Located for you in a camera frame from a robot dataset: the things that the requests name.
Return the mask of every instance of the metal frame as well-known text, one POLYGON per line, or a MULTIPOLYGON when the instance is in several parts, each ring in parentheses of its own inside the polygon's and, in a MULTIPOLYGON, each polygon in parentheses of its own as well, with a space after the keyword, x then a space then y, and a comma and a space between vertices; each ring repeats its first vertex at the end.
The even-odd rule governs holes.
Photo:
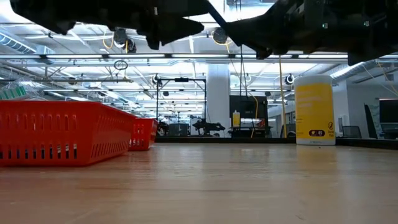
MULTIPOLYGON (((162 91, 162 89, 169 83, 169 82, 179 82, 180 78, 159 78, 156 82, 156 120, 159 120, 159 92, 162 91), (162 88, 159 89, 159 82, 161 81, 166 81, 162 88)), ((205 84, 205 88, 203 89, 202 87, 200 87, 200 85, 198 85, 202 91, 205 92, 205 99, 204 99, 204 105, 205 105, 205 121, 206 121, 206 111, 207 111, 207 82, 205 79, 197 79, 197 78, 184 78, 184 80, 186 80, 186 82, 192 81, 195 82, 196 84, 198 84, 197 82, 201 81, 205 84)))

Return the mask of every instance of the wooden table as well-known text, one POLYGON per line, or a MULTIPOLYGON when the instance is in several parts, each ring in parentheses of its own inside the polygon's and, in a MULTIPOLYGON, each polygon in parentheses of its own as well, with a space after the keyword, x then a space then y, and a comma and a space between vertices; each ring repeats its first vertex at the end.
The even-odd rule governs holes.
POLYGON ((0 168, 0 223, 398 223, 398 151, 158 144, 91 167, 0 168))

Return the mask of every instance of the red plastic basket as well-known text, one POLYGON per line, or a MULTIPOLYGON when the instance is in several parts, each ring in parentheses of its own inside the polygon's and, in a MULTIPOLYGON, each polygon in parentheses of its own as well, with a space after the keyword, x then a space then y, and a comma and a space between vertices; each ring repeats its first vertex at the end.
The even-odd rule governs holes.
POLYGON ((0 166, 86 166, 127 152, 134 118, 94 102, 0 101, 0 166))
POLYGON ((155 119, 137 118, 131 132, 129 151, 148 151, 155 143, 158 122, 155 119))

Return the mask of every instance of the table surface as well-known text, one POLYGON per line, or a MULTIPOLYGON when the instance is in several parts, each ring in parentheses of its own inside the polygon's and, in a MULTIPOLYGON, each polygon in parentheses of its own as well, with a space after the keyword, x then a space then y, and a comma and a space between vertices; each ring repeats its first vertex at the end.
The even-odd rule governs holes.
POLYGON ((158 144, 90 167, 0 168, 1 223, 398 223, 398 151, 158 144))

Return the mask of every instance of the ceiling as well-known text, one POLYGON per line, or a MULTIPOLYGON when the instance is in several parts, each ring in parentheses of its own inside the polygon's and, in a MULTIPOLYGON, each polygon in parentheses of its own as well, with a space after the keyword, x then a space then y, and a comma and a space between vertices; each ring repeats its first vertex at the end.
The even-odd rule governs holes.
MULTIPOLYGON (((235 21, 240 18, 248 18, 258 16, 265 13, 274 1, 261 0, 242 0, 242 11, 236 10, 234 5, 228 5, 224 0, 210 1, 217 10, 223 15, 227 21, 235 21)), ((13 38, 26 43, 31 46, 46 46, 51 49, 53 54, 125 54, 115 44, 112 43, 113 33, 106 26, 99 26, 95 24, 77 24, 67 35, 59 35, 50 32, 49 30, 38 26, 37 24, 24 19, 13 13, 9 0, 0 0, 0 33, 5 32, 13 36, 13 38)), ((128 63, 128 68, 125 70, 116 70, 115 62, 119 59, 111 58, 58 58, 52 59, 52 64, 38 62, 37 60, 23 59, 23 58, 9 58, 1 59, 0 63, 3 68, 9 70, 7 72, 0 71, 1 78, 10 78, 11 72, 17 72, 19 76, 30 76, 31 78, 49 77, 53 80, 68 80, 72 77, 78 80, 90 80, 90 82, 78 82, 76 85, 69 83, 50 83, 46 84, 46 88, 52 90, 59 90, 51 92, 53 97, 64 98, 65 96, 73 95, 73 97, 80 97, 80 100, 89 98, 90 100, 100 100, 107 104, 114 103, 115 106, 126 111, 134 110, 136 113, 142 115, 153 116, 155 108, 155 92, 153 77, 157 74, 160 78, 178 78, 188 77, 196 79, 205 79, 208 74, 209 63, 227 63, 231 73, 231 88, 237 90, 239 87, 239 78, 241 71, 241 63, 238 55, 248 54, 253 55, 251 49, 237 47, 232 41, 228 45, 220 45, 215 43, 212 38, 212 33, 217 27, 217 24, 210 15, 195 16, 191 19, 200 21, 205 25, 205 30, 197 35, 187 37, 171 44, 162 46, 159 51, 148 48, 146 40, 143 36, 136 34, 134 30, 127 30, 129 38, 131 38, 137 46, 137 54, 196 54, 198 57, 172 59, 172 58, 128 58, 124 59, 128 63), (199 54, 237 54, 237 58, 201 58, 199 54), (118 80, 118 82, 103 82, 104 79, 118 80), (113 92, 108 91, 105 94, 99 94, 100 91, 82 91, 82 92, 63 92, 62 89, 118 89, 118 90, 134 90, 131 92, 113 92)), ((324 59, 319 57, 312 57, 301 55, 292 58, 282 59, 282 75, 307 76, 307 75, 332 75, 336 73, 336 68, 346 65, 346 58, 344 54, 327 54, 324 59)), ((0 44, 0 54, 21 54, 14 49, 0 44)), ((289 52, 288 54, 302 54, 302 52, 289 52)), ((244 60, 244 69, 248 74, 246 81, 248 82, 248 89, 262 90, 253 92, 255 95, 264 95, 265 90, 275 90, 272 92, 271 99, 278 100, 281 95, 279 86, 279 63, 278 59, 271 58, 269 60, 258 61, 254 59, 244 60)), ((383 67, 391 67, 395 62, 382 62, 383 67)), ((379 74, 381 68, 372 68, 369 70, 371 74, 379 74)), ((350 76, 349 80, 352 83, 360 79, 369 77, 369 73, 360 72, 355 76, 350 76)), ((366 80, 360 82, 358 85, 375 85, 379 83, 377 79, 366 80)), ((176 91, 170 92, 169 96, 161 96, 164 101, 163 111, 161 114, 169 114, 174 112, 184 112, 186 114, 202 114, 203 113, 203 99, 204 94, 201 90, 202 86, 199 83, 175 83, 170 82, 164 87, 165 90, 192 90, 192 91, 176 91), (190 99, 189 105, 181 104, 175 106, 168 106, 167 103, 172 104, 171 98, 190 99)), ((291 89, 290 86, 285 86, 284 89, 291 89)), ((289 96, 288 100, 293 100, 293 95, 289 96)))

